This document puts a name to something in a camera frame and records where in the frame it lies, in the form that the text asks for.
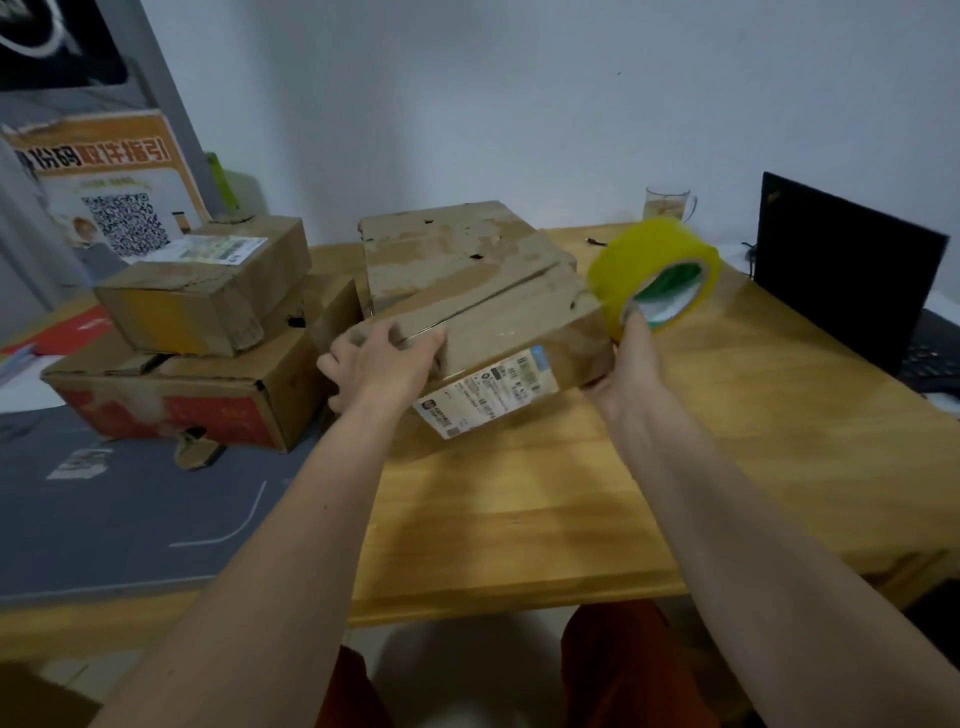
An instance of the red and brown cardboard box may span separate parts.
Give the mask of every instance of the red and brown cardboard box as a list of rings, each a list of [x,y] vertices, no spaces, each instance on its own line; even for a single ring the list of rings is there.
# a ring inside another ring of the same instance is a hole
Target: red and brown cardboard box
[[[376,321],[393,319],[402,346],[446,328],[435,372],[400,420],[393,457],[427,454],[611,369],[610,336],[586,282],[552,244],[530,250],[475,261],[350,330],[360,343]]]
[[[297,217],[208,223],[151,257],[164,260],[134,263],[94,288],[131,347],[147,353],[250,349],[264,339],[265,317],[310,270]],[[209,262],[217,260],[234,264]]]
[[[138,353],[109,331],[42,378],[107,437],[176,437],[202,428],[224,445],[287,451],[333,390],[316,368],[307,326],[324,319],[329,329],[345,330],[360,318],[349,276],[311,275],[267,317],[265,341],[235,358]]]
[[[359,229],[374,314],[478,261],[502,264],[544,245],[576,269],[572,255],[497,201],[366,217]]]

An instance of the forearm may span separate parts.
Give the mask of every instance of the forearm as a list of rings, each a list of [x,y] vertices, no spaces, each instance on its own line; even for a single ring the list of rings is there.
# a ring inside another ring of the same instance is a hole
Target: forearm
[[[611,436],[768,724],[955,724],[960,677],[929,642],[787,519],[670,392],[638,395]]]
[[[95,725],[310,726],[396,422],[358,405]]]

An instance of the gray desk mat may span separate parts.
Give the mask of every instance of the gray desk mat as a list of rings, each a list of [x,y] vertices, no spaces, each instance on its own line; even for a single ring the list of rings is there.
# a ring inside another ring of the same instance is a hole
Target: gray desk mat
[[[232,447],[187,472],[172,441],[104,443],[69,407],[0,415],[0,607],[202,586],[319,435],[314,423],[290,453]]]

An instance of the tiled floor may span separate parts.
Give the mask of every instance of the tiled floor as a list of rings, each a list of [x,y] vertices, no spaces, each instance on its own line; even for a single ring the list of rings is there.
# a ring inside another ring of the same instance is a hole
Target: tiled floor
[[[560,637],[574,607],[348,630],[396,728],[554,728],[563,724]],[[54,660],[51,682],[103,701],[134,650]]]

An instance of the yellow tape roll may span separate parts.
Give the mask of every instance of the yellow tape roll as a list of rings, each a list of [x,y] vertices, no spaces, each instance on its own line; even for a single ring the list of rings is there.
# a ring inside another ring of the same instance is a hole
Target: yellow tape roll
[[[623,337],[627,314],[638,308],[650,328],[677,321],[709,295],[720,272],[720,256],[671,217],[634,225],[601,251],[587,282],[603,305],[607,331]]]

